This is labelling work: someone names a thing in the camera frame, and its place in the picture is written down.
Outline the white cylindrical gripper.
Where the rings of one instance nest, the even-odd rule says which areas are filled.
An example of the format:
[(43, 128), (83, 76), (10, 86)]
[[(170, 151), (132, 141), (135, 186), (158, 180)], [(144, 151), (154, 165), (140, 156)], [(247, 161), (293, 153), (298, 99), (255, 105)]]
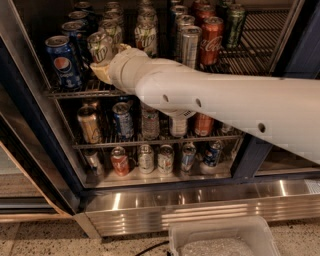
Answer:
[(147, 78), (156, 59), (124, 43), (117, 45), (117, 52), (110, 65), (90, 64), (96, 77), (130, 95), (156, 95), (151, 80)]

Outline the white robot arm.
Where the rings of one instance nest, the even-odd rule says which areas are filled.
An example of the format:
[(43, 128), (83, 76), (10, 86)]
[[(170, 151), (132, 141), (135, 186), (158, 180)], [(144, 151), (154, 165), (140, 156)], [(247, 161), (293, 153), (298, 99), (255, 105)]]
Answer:
[(320, 163), (319, 80), (204, 73), (136, 48), (90, 67), (169, 116), (199, 112)]

